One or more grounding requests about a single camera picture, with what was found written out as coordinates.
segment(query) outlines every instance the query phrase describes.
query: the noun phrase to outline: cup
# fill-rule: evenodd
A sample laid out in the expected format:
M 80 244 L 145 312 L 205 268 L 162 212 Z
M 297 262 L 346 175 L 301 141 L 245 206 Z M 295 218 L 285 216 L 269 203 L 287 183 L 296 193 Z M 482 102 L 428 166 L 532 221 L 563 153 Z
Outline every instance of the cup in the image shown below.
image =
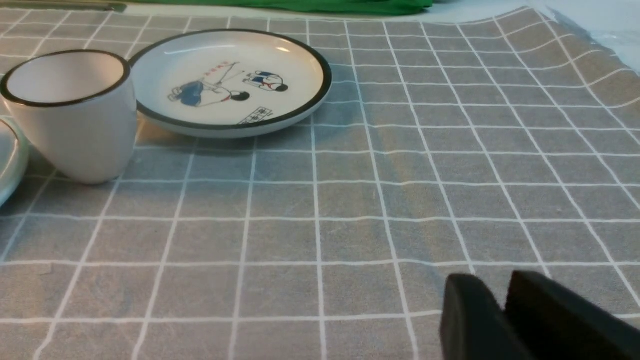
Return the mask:
M 129 163 L 136 96 L 122 57 L 71 50 L 34 58 L 5 75 L 0 94 L 29 141 L 71 180 L 104 183 Z

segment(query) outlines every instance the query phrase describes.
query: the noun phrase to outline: cup rim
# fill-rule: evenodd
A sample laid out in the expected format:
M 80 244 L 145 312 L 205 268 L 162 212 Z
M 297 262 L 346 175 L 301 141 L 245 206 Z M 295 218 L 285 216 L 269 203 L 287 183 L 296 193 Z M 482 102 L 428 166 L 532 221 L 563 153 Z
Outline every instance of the cup rim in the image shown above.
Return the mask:
M 21 68 L 22 66 L 24 66 L 24 65 L 26 65 L 26 64 L 28 64 L 28 63 L 30 63 L 32 61 L 35 61 L 35 60 L 38 60 L 38 59 L 41 59 L 41 58 L 46 58 L 48 56 L 56 56 L 56 55 L 71 54 L 71 53 L 95 53 L 95 54 L 103 54 L 103 55 L 111 56 L 112 58 L 115 58 L 116 60 L 118 60 L 122 64 L 122 70 L 123 70 L 122 71 L 122 76 L 120 77 L 120 79 L 118 81 L 116 81 L 115 84 L 109 86 L 105 90 L 97 92 L 96 94 L 93 94 L 93 95 L 82 97 L 80 99 L 74 99 L 74 100 L 69 100 L 69 101 L 58 101 L 58 102 L 29 101 L 29 100 L 21 99 L 20 97 L 17 97 L 16 95 L 13 95 L 9 91 L 8 83 L 9 83 L 9 79 L 11 78 L 11 75 L 13 75 L 13 73 L 16 70 L 18 70 L 19 68 Z M 106 95 L 106 94 L 112 92 L 113 90 L 117 89 L 118 87 L 120 87 L 122 84 L 124 84 L 125 81 L 127 81 L 127 79 L 129 79 L 130 76 L 131 76 L 131 66 L 129 65 L 129 62 L 127 60 L 125 60 L 123 57 L 121 57 L 120 55 L 117 55 L 117 54 L 114 54 L 114 53 L 110 53 L 109 51 L 89 50 L 89 49 L 57 51 L 55 53 L 45 54 L 45 55 L 38 56 L 36 58 L 29 59 L 29 60 L 25 61 L 24 63 L 21 63 L 21 64 L 17 65 L 16 67 L 14 67 L 13 69 L 9 70 L 9 72 L 6 73 L 6 75 L 2 78 L 2 80 L 0 80 L 0 95 L 2 95 L 7 101 L 11 101 L 11 102 L 13 102 L 15 104 L 20 104 L 20 105 L 24 105 L 24 106 L 30 106 L 30 107 L 33 107 L 33 108 L 57 108 L 57 107 L 60 107 L 60 106 L 69 106 L 69 105 L 81 104 L 83 102 L 88 102 L 88 101 L 91 101 L 91 100 L 96 99 L 98 97 L 101 97 L 103 95 Z

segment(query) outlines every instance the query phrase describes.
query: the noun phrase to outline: printed figure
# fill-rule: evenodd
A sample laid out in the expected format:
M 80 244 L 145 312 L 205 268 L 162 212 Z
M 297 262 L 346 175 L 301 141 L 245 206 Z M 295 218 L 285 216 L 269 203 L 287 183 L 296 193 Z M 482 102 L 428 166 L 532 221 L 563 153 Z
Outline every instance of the printed figure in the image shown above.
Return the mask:
M 280 75 L 266 71 L 256 71 L 253 74 L 247 74 L 243 83 L 255 86 L 265 91 L 285 92 L 289 88 L 284 84 Z
M 205 76 L 199 80 L 175 87 L 168 96 L 169 100 L 179 100 L 184 105 L 200 108 L 229 100 L 245 101 L 249 99 L 248 92 L 228 90 L 222 86 L 224 82 L 244 73 L 244 71 L 234 71 L 236 64 L 238 63 L 229 64 L 225 61 L 217 67 L 209 69 Z

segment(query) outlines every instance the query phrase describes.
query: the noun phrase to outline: grid tablecloth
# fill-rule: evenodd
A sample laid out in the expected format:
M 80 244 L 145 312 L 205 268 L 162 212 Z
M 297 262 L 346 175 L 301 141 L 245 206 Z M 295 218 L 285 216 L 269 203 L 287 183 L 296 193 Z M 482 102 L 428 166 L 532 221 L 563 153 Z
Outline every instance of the grid tablecloth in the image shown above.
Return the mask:
M 34 154 L 0 209 L 0 359 L 440 359 L 453 272 L 504 301 L 512 270 L 536 270 L 640 325 L 640 81 L 532 9 L 453 25 L 0 10 L 0 73 L 225 27 L 317 48 L 326 104 L 238 141 L 141 121 L 102 186 Z

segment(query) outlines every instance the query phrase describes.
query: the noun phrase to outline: saucer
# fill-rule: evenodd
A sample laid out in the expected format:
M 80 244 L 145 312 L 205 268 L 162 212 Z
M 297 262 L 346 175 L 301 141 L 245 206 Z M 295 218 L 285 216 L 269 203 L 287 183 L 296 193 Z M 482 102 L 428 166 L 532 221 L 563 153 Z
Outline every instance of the saucer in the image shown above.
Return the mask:
M 28 163 L 26 138 L 13 122 L 0 118 L 0 206 L 20 184 Z
M 326 99 L 327 61 L 301 42 L 263 31 L 172 37 L 130 61 L 138 111 L 176 133 L 243 138 L 291 126 Z

